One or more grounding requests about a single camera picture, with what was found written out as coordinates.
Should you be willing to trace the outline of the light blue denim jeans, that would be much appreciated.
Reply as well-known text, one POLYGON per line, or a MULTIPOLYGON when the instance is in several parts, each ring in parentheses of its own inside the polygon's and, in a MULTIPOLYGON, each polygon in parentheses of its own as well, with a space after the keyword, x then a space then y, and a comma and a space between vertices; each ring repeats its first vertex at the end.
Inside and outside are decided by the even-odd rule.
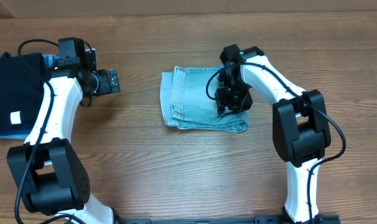
POLYGON ((178 129, 204 129, 240 133, 249 126, 248 112, 219 115, 216 101, 209 99, 206 85, 216 67, 174 67, 162 72, 160 103, 164 122, 178 129))

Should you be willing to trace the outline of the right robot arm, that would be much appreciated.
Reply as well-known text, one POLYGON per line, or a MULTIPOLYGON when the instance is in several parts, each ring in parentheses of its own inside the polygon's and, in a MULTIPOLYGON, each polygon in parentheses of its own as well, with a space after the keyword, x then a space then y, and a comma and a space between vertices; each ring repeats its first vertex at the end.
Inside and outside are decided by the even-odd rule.
POLYGON ((338 223, 317 207, 318 163, 331 143, 325 102, 318 90, 306 91, 278 72, 258 47, 236 44, 220 54, 222 84, 213 96, 218 115, 242 113, 253 104, 255 89, 272 108, 272 140, 287 167, 287 199, 278 223, 338 223))

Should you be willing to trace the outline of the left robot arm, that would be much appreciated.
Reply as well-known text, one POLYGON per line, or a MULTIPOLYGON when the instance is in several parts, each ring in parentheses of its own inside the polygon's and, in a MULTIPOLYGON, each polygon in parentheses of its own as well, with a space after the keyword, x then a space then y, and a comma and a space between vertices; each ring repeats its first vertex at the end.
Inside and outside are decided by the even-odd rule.
POLYGON ((77 108, 84 98, 120 92, 116 70, 99 70, 96 50, 76 37, 59 39, 58 59, 46 71, 44 96, 32 131, 21 146, 7 153, 17 185, 19 206, 49 217, 48 223, 122 223, 117 211, 90 190, 86 169, 70 141, 77 108))

